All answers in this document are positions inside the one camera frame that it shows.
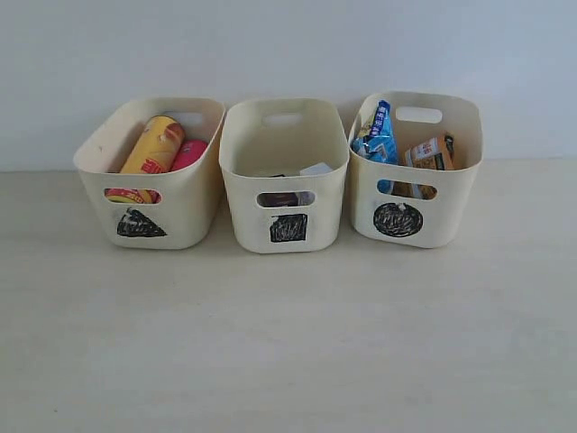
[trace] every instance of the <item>black triangle label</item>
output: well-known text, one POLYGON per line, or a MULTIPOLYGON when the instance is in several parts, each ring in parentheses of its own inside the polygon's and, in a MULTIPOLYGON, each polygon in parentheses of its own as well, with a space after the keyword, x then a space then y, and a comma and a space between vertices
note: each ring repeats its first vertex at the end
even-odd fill
POLYGON ((140 210, 128 207, 116 227, 116 233, 123 237, 160 237, 166 232, 152 222, 140 210))

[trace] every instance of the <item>white plastic storage basket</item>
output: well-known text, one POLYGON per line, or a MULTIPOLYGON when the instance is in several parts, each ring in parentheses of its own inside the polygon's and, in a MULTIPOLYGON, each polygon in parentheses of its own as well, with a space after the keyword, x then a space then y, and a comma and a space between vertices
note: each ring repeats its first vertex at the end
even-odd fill
POLYGON ((121 106, 74 155, 74 163, 107 237, 132 248, 181 249, 205 237, 223 192, 218 148, 224 105, 203 98, 153 98, 121 106), (179 121, 187 139, 208 147, 200 159, 181 170, 162 174, 118 174, 146 122, 166 114, 179 121), (113 203, 111 188, 152 189, 157 204, 113 203), (119 225, 149 226, 146 234, 120 235, 119 225))
POLYGON ((255 253, 305 252, 335 240, 349 152, 332 104, 272 99, 234 106, 224 123, 219 161, 234 234, 244 248, 255 253), (299 175, 321 162, 332 170, 299 175), (270 193, 296 193, 312 200, 306 206, 265 207, 259 196, 270 193))
POLYGON ((475 104, 458 97, 390 92, 368 97, 349 134, 349 145, 381 99, 391 104, 398 155, 444 132, 454 138, 455 170, 428 170, 369 161, 351 150, 351 220, 362 235, 398 244, 435 248, 455 237, 482 160, 482 132, 475 104), (429 200, 396 197, 379 180, 429 185, 429 200))

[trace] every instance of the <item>blue snack bag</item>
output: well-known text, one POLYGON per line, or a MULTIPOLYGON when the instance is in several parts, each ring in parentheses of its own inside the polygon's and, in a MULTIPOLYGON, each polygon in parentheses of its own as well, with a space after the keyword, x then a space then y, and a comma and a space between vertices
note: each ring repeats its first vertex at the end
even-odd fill
MULTIPOLYGON (((397 144, 390 120, 390 104, 387 101, 379 101, 374 115, 362 126, 351 148, 367 160, 398 164, 397 144)), ((393 186, 392 180, 379 180, 377 189, 384 194, 390 194, 393 186)))

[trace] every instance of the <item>yellow can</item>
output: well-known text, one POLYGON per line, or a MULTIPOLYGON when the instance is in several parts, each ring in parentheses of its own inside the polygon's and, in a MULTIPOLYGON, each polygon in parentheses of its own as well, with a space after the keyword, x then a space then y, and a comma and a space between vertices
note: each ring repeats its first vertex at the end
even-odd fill
MULTIPOLYGON (((174 119, 157 115, 148 121, 138 142, 128 156, 121 174, 166 173, 184 140, 184 129, 174 119)), ((106 198, 117 203, 155 203, 156 191, 112 188, 106 198)))

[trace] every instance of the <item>pink can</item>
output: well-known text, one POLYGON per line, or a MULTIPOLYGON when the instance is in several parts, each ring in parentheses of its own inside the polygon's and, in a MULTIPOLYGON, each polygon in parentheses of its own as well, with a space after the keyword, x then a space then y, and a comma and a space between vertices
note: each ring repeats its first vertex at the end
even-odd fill
POLYGON ((174 162, 172 162, 170 171, 184 169, 195 163, 205 152, 206 147, 208 147, 208 144, 202 140, 188 140, 182 143, 177 156, 174 158, 174 162))

